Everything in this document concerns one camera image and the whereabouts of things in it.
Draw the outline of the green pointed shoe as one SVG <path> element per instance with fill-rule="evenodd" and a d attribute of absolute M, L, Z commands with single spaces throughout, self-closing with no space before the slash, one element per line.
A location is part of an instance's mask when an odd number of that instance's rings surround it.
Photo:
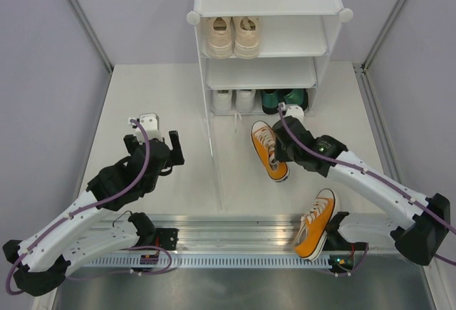
<path fill-rule="evenodd" d="M 306 89 L 282 89 L 281 95 L 287 105 L 298 105 L 304 110 L 309 106 L 309 96 Z"/>
<path fill-rule="evenodd" d="M 267 115 L 278 113 L 279 104 L 283 101 L 277 89 L 261 90 L 261 108 Z"/>

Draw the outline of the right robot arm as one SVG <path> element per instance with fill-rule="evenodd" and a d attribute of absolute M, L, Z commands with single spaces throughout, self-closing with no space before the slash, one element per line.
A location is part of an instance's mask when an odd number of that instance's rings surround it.
<path fill-rule="evenodd" d="M 450 201 L 445 196 L 424 195 L 376 172 L 337 139 L 315 138 L 291 115 L 272 129 L 278 160 L 335 180 L 381 208 L 393 221 L 387 236 L 395 248 L 416 264 L 431 263 L 452 229 Z"/>

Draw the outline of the orange sneaker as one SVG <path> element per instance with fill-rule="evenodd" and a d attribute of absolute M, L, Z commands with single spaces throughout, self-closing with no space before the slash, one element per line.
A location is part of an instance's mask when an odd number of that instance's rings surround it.
<path fill-rule="evenodd" d="M 326 226 L 338 212 L 339 201 L 332 189 L 322 189 L 308 212 L 301 216 L 301 224 L 292 246 L 295 253 L 306 260 L 315 260 L 326 243 Z"/>
<path fill-rule="evenodd" d="M 289 168 L 276 158 L 276 136 L 270 125 L 262 120 L 256 121 L 252 125 L 251 139 L 267 175 L 274 182 L 285 181 L 289 176 Z"/>

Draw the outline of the white sneaker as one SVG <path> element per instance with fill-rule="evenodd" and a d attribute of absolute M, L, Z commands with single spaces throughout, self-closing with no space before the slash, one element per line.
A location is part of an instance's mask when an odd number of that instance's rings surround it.
<path fill-rule="evenodd" d="M 232 110 L 232 90 L 212 91 L 212 109 L 216 114 L 228 114 Z"/>
<path fill-rule="evenodd" d="M 242 120 L 242 114 L 251 113 L 254 109 L 256 91 L 236 90 L 235 111 L 234 111 L 234 131 L 237 131 L 237 122 Z"/>

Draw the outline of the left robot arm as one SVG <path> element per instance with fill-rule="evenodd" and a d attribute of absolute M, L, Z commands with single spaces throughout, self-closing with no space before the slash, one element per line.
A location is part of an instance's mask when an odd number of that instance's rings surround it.
<path fill-rule="evenodd" d="M 139 200 L 155 189 L 185 159 L 178 132 L 169 133 L 170 145 L 153 138 L 140 143 L 134 135 L 123 138 L 128 156 L 104 167 L 78 198 L 52 223 L 27 240 L 3 245 L 12 268 L 6 278 L 10 295 L 42 296 L 53 291 L 83 265 L 118 250 L 174 250 L 175 228 L 157 228 L 143 212 L 131 212 L 125 222 L 93 237 L 83 233 L 94 224 Z"/>

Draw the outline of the beige sneaker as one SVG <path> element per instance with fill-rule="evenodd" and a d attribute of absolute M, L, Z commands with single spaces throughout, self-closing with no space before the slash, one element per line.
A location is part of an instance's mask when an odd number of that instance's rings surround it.
<path fill-rule="evenodd" d="M 233 53 L 232 19 L 210 17 L 206 23 L 206 48 L 211 58 L 225 59 Z"/>
<path fill-rule="evenodd" d="M 234 55 L 237 58 L 253 59 L 259 55 L 260 23 L 258 16 L 233 18 L 235 30 Z"/>

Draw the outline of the clear cabinet door panel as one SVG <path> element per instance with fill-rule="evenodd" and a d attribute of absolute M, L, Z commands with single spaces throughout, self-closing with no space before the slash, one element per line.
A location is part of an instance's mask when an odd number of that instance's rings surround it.
<path fill-rule="evenodd" d="M 217 193 L 217 202 L 218 208 L 221 212 L 224 211 L 224 195 L 219 171 L 219 159 L 217 155 L 217 140 L 214 131 L 214 115 L 211 112 L 206 114 L 206 123 L 207 123 L 207 135 L 209 140 L 209 150 L 212 159 L 212 165 L 214 170 L 214 183 L 215 183 L 215 190 Z"/>

